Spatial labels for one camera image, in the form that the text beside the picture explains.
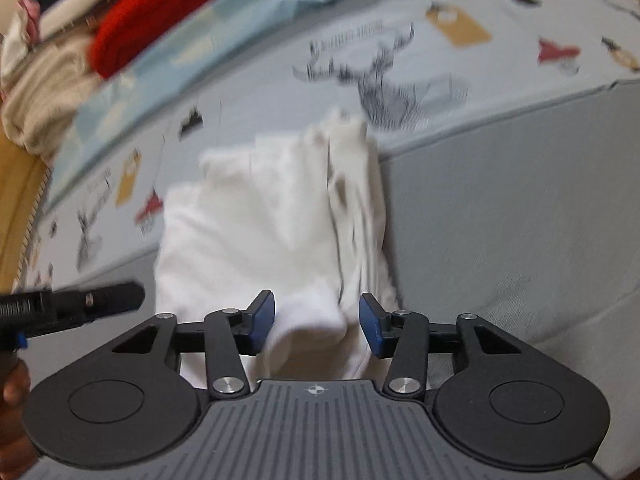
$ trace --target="light blue fabric border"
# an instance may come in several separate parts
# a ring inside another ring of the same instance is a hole
[[[335,0],[212,0],[112,78],[80,109],[56,158],[45,209],[133,128],[267,31]]]

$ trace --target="black circular motor housing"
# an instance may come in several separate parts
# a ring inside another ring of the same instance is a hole
[[[437,392],[445,432],[486,462],[552,469],[593,458],[609,407],[587,379],[481,319],[458,318],[460,371]]]
[[[194,426],[196,390],[165,364],[166,348],[162,355],[110,347],[34,388],[24,423],[43,454],[81,468],[113,468],[160,453]]]

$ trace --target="bed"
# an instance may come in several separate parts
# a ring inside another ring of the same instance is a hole
[[[203,150],[341,107],[379,144],[404,308],[477,312],[590,378],[612,409],[596,462],[623,477],[640,466],[637,57],[638,0],[213,0],[68,132],[21,284],[136,277],[148,298],[35,340],[35,380],[153,312],[162,197]],[[430,362],[434,386],[448,374]]]

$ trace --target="deer print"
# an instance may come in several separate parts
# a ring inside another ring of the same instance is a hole
[[[369,123],[383,130],[415,128],[425,124],[435,113],[466,100],[465,84],[450,74],[425,82],[395,84],[386,79],[393,68],[397,52],[405,49],[414,39],[414,24],[409,34],[397,33],[393,46],[380,44],[378,52],[365,70],[354,70],[348,65],[335,66],[331,58],[327,68],[317,68],[321,54],[311,44],[311,62],[306,71],[293,68],[300,80],[312,82],[334,78],[338,84],[357,85],[360,105]]]

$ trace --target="pile of clothes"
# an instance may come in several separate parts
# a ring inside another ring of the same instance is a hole
[[[50,164],[78,107],[208,0],[18,0],[2,42],[6,136]]]

